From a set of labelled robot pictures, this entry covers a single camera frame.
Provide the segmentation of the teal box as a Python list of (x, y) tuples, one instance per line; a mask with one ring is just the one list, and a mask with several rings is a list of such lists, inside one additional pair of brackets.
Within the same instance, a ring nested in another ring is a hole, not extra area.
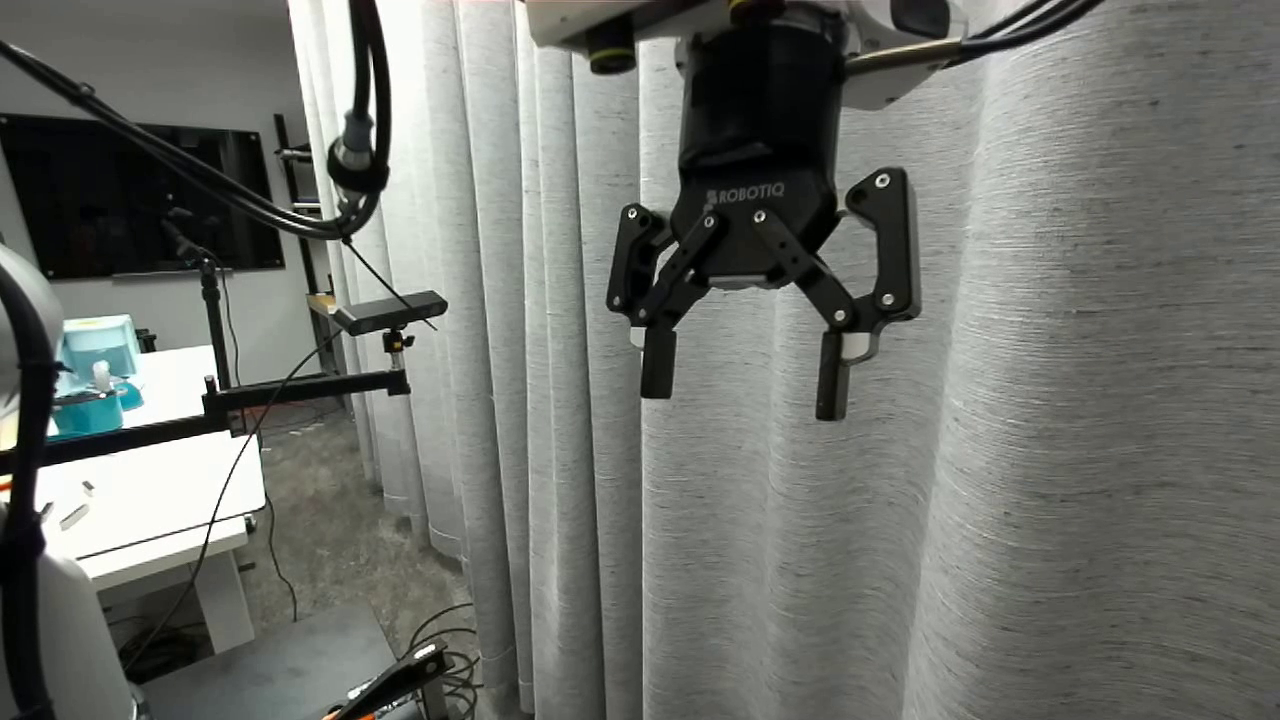
[(81, 315), (59, 337), (56, 437), (105, 437), (140, 402), (140, 342), (128, 315)]

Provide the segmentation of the white table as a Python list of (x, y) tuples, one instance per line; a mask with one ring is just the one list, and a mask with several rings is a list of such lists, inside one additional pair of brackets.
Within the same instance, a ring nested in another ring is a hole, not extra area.
[(261, 444), (196, 430), (146, 446), (52, 463), (34, 504), (49, 535), (77, 559), (94, 594), (196, 579), (217, 653), (257, 634), (235, 550), (265, 507)]

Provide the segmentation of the grey fabric curtain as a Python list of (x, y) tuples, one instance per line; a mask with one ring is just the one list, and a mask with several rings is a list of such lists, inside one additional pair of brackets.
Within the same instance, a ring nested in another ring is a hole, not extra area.
[(1280, 720), (1280, 0), (1098, 0), (851, 115), (918, 315), (829, 370), (802, 295), (716, 291), (666, 394), (603, 285), (676, 191), (671, 47), (286, 0), (310, 123), (356, 10), (396, 139), (347, 272), (442, 295), (362, 446), (462, 563), (483, 720)]

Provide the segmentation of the black wall monitor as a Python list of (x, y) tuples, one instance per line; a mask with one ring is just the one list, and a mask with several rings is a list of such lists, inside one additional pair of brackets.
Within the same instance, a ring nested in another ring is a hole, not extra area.
[(222, 267), (278, 267), (278, 234), (196, 191), (94, 118), (5, 115), (0, 146), (14, 204), (52, 281), (176, 272), (188, 245)]

